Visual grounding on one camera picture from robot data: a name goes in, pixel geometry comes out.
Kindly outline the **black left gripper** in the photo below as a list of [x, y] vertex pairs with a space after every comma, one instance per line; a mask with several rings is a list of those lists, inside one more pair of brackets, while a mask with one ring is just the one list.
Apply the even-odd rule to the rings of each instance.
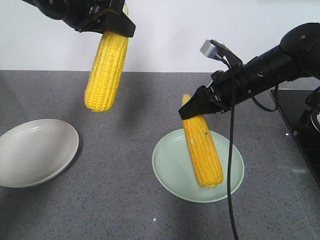
[[136, 25], [123, 12], [123, 0], [33, 0], [45, 16], [77, 32], [113, 32], [132, 38]]

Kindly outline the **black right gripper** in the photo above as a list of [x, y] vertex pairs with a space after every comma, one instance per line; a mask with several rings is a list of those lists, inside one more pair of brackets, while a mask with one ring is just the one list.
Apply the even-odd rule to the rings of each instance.
[[199, 115], [228, 112], [232, 105], [242, 103], [265, 91], [265, 70], [255, 63], [236, 64], [227, 71], [216, 71], [208, 86], [200, 86], [178, 110], [182, 120]]

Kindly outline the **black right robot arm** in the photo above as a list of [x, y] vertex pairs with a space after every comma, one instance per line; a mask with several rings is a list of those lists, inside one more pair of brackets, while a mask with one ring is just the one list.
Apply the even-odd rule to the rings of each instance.
[[179, 109], [183, 120], [194, 116], [227, 112], [237, 105], [285, 81], [320, 77], [320, 25], [304, 23], [290, 30], [279, 45], [242, 61], [225, 45], [206, 40], [200, 51], [207, 57], [229, 64], [216, 71], [208, 86], [200, 86]]

